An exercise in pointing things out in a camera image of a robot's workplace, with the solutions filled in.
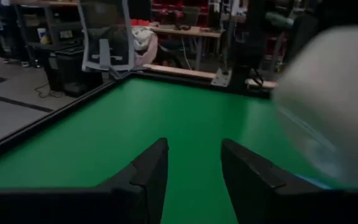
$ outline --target black frame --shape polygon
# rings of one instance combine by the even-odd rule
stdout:
[[[244,88],[233,88],[230,85],[228,87],[214,86],[211,84],[211,80],[208,78],[196,77],[196,76],[188,76],[188,75],[176,75],[172,73],[165,72],[156,72],[153,70],[138,70],[131,72],[130,75],[123,78],[122,80],[116,80],[109,83],[105,83],[98,88],[86,93],[85,95],[79,97],[74,102],[69,105],[60,108],[43,118],[34,121],[33,123],[24,126],[23,128],[14,131],[13,133],[3,137],[0,139],[0,155],[14,149],[19,144],[23,143],[25,140],[35,136],[39,132],[48,128],[50,125],[57,123],[58,121],[66,118],[70,113],[79,110],[84,105],[89,102],[97,99],[104,93],[113,90],[115,87],[121,85],[131,78],[144,78],[148,80],[155,80],[159,82],[167,82],[178,85],[186,85],[195,88],[203,88],[206,90],[212,91],[221,91],[223,93],[232,93],[242,96],[254,96],[259,98],[270,98],[270,90],[266,90],[263,88],[246,88],[244,84]]]
[[[168,150],[167,139],[160,138],[117,174],[92,187],[0,189],[0,223],[158,224],[167,187]]]
[[[327,190],[223,139],[224,182],[243,223],[358,223],[358,189]]]

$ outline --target blurry white object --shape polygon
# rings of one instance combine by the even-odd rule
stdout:
[[[10,6],[11,5],[11,0],[1,0],[1,4],[3,6]]]
[[[232,0],[232,1],[233,1],[233,5],[231,8],[231,15],[235,16],[239,10],[240,0]]]
[[[358,187],[358,27],[317,36],[278,81],[274,100],[296,149]]]
[[[37,28],[38,38],[41,40],[43,36],[47,35],[46,28]]]
[[[135,65],[141,66],[144,64],[153,63],[155,57],[157,56],[158,50],[158,37],[157,35],[152,35],[150,38],[150,42],[147,46],[147,51],[144,52],[142,55],[135,53]]]
[[[145,50],[149,46],[151,36],[155,33],[148,27],[136,26],[132,27],[132,35],[134,36],[135,50]]]
[[[215,0],[214,1],[214,12],[221,12],[221,8],[220,8],[220,3],[221,0]]]

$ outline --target wooden desk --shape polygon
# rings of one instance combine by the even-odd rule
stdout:
[[[174,29],[161,29],[159,27],[149,26],[149,28],[156,33],[161,34],[176,34],[176,35],[188,35],[193,37],[212,37],[221,38],[222,32],[204,32],[200,31],[200,27],[191,27],[190,30],[174,30]]]
[[[11,0],[11,4],[20,4],[26,6],[77,6],[76,1],[41,1],[41,0]]]

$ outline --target table leg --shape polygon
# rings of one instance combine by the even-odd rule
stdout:
[[[284,41],[284,37],[285,37],[284,32],[282,32],[277,37],[276,44],[274,46],[274,52],[273,52],[273,55],[272,55],[272,64],[270,65],[270,68],[269,68],[269,72],[270,72],[269,75],[275,73],[276,64],[277,64],[277,61],[278,61],[278,55],[280,54],[280,49],[281,49],[281,45],[282,45],[282,43]]]
[[[215,41],[216,41],[215,54],[216,54],[216,56],[218,56],[219,53],[221,52],[221,51],[220,51],[220,50],[221,50],[221,39],[218,38],[218,39],[215,39]]]
[[[203,55],[203,37],[199,37],[197,42],[196,70],[200,70],[202,55]]]
[[[15,12],[16,12],[16,15],[17,15],[17,25],[20,28],[21,36],[22,36],[23,41],[25,43],[25,49],[26,49],[27,53],[29,54],[29,58],[30,58],[29,60],[31,61],[31,64],[33,64],[37,68],[39,68],[39,65],[37,63],[37,59],[35,59],[33,48],[31,48],[29,46],[29,40],[27,38],[27,32],[26,32],[26,28],[25,28],[25,20],[24,20],[23,13],[21,11],[21,6],[14,5],[14,9],[15,9]]]
[[[44,7],[45,17],[47,19],[47,25],[49,29],[49,36],[53,45],[60,44],[58,32],[53,28],[52,24],[55,23],[53,20],[53,12],[50,7]]]

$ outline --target cable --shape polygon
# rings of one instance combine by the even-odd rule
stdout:
[[[255,68],[252,68],[255,71],[255,76],[252,77],[252,80],[254,82],[256,82],[256,84],[258,84],[259,87],[263,87],[264,86],[264,79],[263,77],[259,74],[258,70]]]
[[[46,98],[46,97],[48,97],[48,96],[51,96],[51,97],[54,97],[54,98],[61,98],[61,97],[64,95],[63,92],[51,91],[51,90],[49,90],[49,92],[48,92],[46,95],[42,95],[42,92],[39,91],[39,89],[41,89],[41,88],[43,88],[43,87],[45,87],[45,86],[47,86],[47,85],[49,85],[49,83],[44,84],[44,85],[39,86],[39,87],[37,87],[37,88],[34,89],[34,90],[38,93],[38,97],[39,97],[39,98]]]
[[[184,56],[185,56],[185,60],[186,60],[187,66],[189,66],[189,69],[192,70],[192,69],[191,69],[191,66],[190,66],[190,64],[189,64],[189,61],[187,60],[186,48],[185,48],[185,41],[183,41],[183,37],[181,38],[181,44],[182,44],[182,46],[183,46],[183,54],[184,54]]]

